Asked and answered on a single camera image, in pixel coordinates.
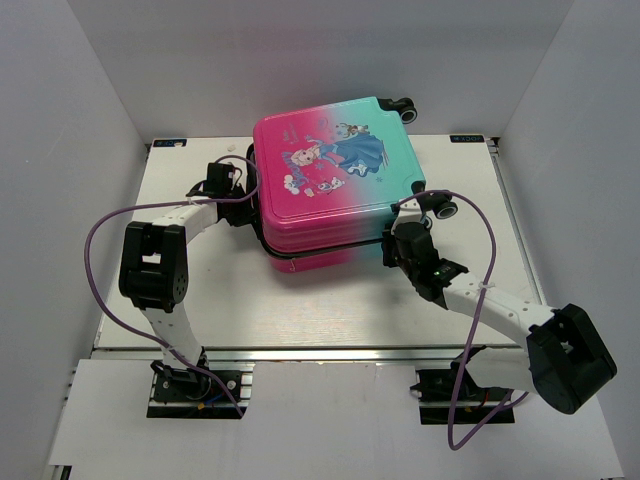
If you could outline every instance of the white wall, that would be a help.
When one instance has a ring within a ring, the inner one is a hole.
[[[133,201],[145,151],[65,0],[0,4],[0,112],[0,477],[39,479],[99,319],[84,236]]]
[[[69,0],[145,141],[411,96],[410,133],[502,133],[571,0]]]
[[[556,305],[595,320],[619,368],[598,395],[640,478],[640,3],[576,0],[502,139],[503,166]]]

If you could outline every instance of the children's suitcase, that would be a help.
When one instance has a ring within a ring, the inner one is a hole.
[[[376,244],[394,220],[391,204],[410,196],[416,182],[424,188],[403,127],[416,115],[409,99],[371,97],[257,123],[259,236],[275,268],[299,272],[350,261],[371,248],[381,252]]]

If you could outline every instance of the black label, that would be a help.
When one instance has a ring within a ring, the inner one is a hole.
[[[187,139],[186,138],[171,138],[168,140],[154,140],[154,147],[186,147]]]
[[[449,135],[451,143],[484,143],[482,135]]]

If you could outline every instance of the cartoon character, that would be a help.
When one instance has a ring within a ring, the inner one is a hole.
[[[349,138],[351,135],[358,133],[369,133],[369,125],[349,125],[348,123],[339,123],[336,125],[336,133],[342,138]]]
[[[285,175],[284,176],[284,188],[289,190],[294,195],[300,193],[300,189],[297,187],[296,182],[293,180],[293,175]]]
[[[366,177],[369,172],[377,173],[380,165],[388,164],[384,144],[370,133],[360,133],[331,144],[325,144],[322,140],[315,140],[310,136],[307,136],[306,140],[316,144],[291,155],[291,162],[301,167],[311,165],[321,158],[343,169],[349,175]],[[329,154],[342,157],[342,161],[336,162]]]
[[[322,182],[321,184],[318,185],[318,190],[320,190],[323,193],[331,193],[334,190],[342,187],[343,185],[345,185],[347,182],[340,180],[338,177],[333,177],[331,179],[331,183],[329,182]]]

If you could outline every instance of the white tabletop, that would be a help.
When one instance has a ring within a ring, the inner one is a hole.
[[[192,138],[175,148],[152,148],[138,203],[184,198],[206,176],[209,162],[244,155],[251,138]],[[428,188],[447,188],[474,200],[487,214],[498,242],[493,281],[534,300],[496,172],[484,143],[451,143],[446,135],[412,136]],[[490,245],[469,207],[436,221],[432,234],[441,256],[484,275]],[[137,212],[151,221],[166,210]],[[221,222],[189,244],[190,283],[185,307],[196,338],[207,347],[388,347],[464,343],[470,319],[422,300],[399,269],[379,258],[284,274],[274,270],[251,227]],[[117,288],[108,305],[136,328],[145,318]],[[477,343],[511,343],[483,325]],[[152,346],[103,318],[97,347]]]
[[[50,463],[73,480],[622,475],[595,398],[569,416],[533,396],[452,452],[445,426],[420,425],[410,365],[258,364],[240,421],[145,418],[151,377],[148,361],[80,362]]]

